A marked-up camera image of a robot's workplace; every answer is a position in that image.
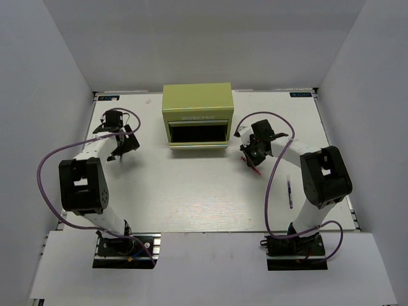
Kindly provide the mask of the red pen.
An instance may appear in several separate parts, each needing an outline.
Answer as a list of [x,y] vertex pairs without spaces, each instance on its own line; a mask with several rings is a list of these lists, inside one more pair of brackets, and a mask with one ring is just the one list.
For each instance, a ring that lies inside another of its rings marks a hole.
[[261,172],[253,165],[249,164],[244,156],[241,156],[240,159],[245,163],[247,167],[249,167],[252,171],[254,171],[257,175],[262,176]]

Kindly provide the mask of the blue pen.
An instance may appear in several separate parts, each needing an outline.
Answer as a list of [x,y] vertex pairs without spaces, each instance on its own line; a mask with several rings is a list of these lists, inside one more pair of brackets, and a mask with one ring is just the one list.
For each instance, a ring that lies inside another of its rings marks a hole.
[[291,190],[291,177],[287,175],[286,177],[286,184],[288,189],[288,201],[290,209],[293,209],[293,198],[292,198],[292,190]]

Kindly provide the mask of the green metal drawer cabinet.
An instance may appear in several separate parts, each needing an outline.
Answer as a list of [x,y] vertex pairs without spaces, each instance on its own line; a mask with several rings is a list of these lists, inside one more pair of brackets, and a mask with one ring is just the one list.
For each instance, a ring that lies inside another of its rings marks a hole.
[[233,113],[230,83],[163,86],[162,115],[171,150],[226,149]]

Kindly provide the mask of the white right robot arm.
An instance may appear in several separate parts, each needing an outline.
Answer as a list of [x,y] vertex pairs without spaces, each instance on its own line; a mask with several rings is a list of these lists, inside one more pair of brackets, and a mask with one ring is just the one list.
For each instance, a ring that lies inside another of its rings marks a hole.
[[272,180],[281,159],[301,169],[305,202],[289,225],[288,234],[275,238],[287,239],[293,253],[303,254],[311,246],[310,237],[324,226],[329,211],[353,190],[339,149],[335,146],[313,147],[286,133],[275,133],[266,119],[250,127],[236,128],[234,136],[242,141],[240,151],[248,167],[254,169],[267,156],[276,158],[266,188],[265,217],[268,217]]

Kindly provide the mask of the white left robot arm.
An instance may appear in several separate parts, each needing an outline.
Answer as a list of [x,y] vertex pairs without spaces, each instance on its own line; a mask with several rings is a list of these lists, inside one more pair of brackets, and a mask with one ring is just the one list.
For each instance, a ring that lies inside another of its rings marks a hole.
[[109,206],[103,167],[140,147],[135,132],[124,120],[125,115],[131,114],[123,108],[107,110],[101,124],[92,132],[91,142],[73,159],[59,163],[63,209],[89,220],[102,232],[102,237],[113,238],[112,245],[120,254],[129,254],[135,239],[129,235],[127,221]]

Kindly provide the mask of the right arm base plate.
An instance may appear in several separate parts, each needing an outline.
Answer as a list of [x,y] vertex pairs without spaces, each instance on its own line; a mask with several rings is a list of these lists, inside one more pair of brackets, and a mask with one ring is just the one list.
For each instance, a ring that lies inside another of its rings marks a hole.
[[266,249],[268,271],[327,270],[322,236],[278,240],[265,236],[260,246]]

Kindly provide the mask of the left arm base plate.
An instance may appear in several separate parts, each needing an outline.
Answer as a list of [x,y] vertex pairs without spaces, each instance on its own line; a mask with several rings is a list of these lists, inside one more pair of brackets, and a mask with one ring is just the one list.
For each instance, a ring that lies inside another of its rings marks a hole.
[[[132,233],[132,237],[139,239],[150,252],[157,263],[161,246],[160,233]],[[93,268],[125,269],[125,270],[151,270],[155,264],[151,261],[143,247],[134,240],[121,240],[119,238],[103,238],[98,234],[94,252]]]

